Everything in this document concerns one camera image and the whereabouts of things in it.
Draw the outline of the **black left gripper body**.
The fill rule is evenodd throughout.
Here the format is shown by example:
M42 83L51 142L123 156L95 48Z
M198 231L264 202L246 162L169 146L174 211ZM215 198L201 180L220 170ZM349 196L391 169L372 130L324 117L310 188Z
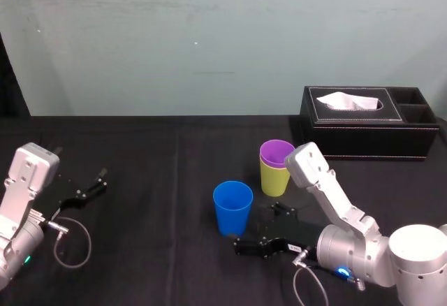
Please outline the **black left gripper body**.
M81 188L71 179L56 176L34 201L34 210L47 220L53 220L60 212L71 208L83 208L86 198Z

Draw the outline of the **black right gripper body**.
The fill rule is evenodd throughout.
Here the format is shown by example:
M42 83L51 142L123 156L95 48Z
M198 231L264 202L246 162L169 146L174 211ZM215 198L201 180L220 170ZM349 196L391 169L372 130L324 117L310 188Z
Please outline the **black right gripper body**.
M261 229L253 256L269 258L279 252L298 255L307 250L307 258L317 261L316 248L323 227L301 221L297 215L277 215Z

